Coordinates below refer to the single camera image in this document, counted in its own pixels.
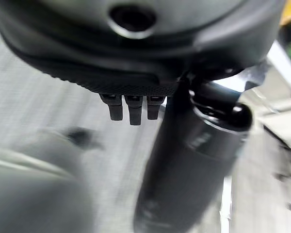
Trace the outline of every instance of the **motion-blurred background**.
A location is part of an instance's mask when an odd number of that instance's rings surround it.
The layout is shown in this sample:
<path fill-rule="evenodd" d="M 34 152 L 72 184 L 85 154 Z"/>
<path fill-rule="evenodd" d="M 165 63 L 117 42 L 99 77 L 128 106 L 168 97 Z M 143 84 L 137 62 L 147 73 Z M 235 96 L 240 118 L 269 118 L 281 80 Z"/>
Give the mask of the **motion-blurred background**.
<path fill-rule="evenodd" d="M 291 233 L 291 0 L 263 86 L 243 94 L 255 125 L 242 157 L 196 233 Z M 0 146 L 38 129 L 97 131 L 102 145 L 84 169 L 95 200 L 96 233 L 132 232 L 140 182 L 161 120 L 113 122 L 98 94 L 41 73 L 14 56 L 0 38 Z"/>

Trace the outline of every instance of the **black plastic tab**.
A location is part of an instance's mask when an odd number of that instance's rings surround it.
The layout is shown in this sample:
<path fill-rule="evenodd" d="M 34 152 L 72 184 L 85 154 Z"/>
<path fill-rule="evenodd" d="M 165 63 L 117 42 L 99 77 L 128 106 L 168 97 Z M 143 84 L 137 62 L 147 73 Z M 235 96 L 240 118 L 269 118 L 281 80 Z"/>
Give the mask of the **black plastic tab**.
<path fill-rule="evenodd" d="M 125 96 L 129 109 L 130 125 L 141 125 L 142 96 Z"/>
<path fill-rule="evenodd" d="M 123 120 L 122 96 L 100 95 L 102 101 L 108 105 L 111 120 Z"/>
<path fill-rule="evenodd" d="M 147 118 L 149 120 L 157 120 L 159 117 L 159 110 L 165 97 L 147 97 Z"/>

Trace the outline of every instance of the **black pole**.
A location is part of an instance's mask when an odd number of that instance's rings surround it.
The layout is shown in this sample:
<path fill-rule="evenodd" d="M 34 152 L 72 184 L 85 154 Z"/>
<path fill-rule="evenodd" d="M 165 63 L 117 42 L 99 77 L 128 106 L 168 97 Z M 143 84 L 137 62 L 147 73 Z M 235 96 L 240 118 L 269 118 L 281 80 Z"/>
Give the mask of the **black pole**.
<path fill-rule="evenodd" d="M 204 113 L 185 87 L 169 99 L 137 201 L 135 233 L 186 232 L 222 188 L 252 115 L 245 105 L 225 120 Z"/>

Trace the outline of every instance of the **yellow object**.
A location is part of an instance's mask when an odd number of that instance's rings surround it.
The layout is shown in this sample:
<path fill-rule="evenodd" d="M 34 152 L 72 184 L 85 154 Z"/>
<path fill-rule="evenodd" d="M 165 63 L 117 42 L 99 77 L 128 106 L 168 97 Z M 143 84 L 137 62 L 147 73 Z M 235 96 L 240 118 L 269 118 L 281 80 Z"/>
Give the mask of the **yellow object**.
<path fill-rule="evenodd" d="M 285 10 L 282 14 L 280 25 L 286 25 L 291 22 L 291 0 L 287 0 Z"/>

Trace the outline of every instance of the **blurry floor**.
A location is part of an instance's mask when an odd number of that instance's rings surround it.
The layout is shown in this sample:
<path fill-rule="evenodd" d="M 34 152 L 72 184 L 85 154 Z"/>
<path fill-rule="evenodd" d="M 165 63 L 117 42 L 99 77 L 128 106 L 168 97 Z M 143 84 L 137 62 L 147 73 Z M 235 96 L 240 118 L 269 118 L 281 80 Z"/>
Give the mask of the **blurry floor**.
<path fill-rule="evenodd" d="M 100 203 L 96 233 L 132 232 L 136 195 L 159 125 L 160 121 L 148 121 L 143 114 L 140 127 L 130 126 L 125 105 L 124 120 L 112 122 L 97 94 L 29 67 L 0 39 L 0 146 L 10 146 L 19 135 L 38 129 L 96 130 L 103 148 L 88 152 L 83 160 L 94 200 Z M 288 195 L 273 178 L 280 158 L 271 137 L 254 134 L 250 138 L 233 175 L 233 232 L 291 233 Z M 205 226 L 196 232 L 219 229 L 218 213 L 209 214 Z"/>

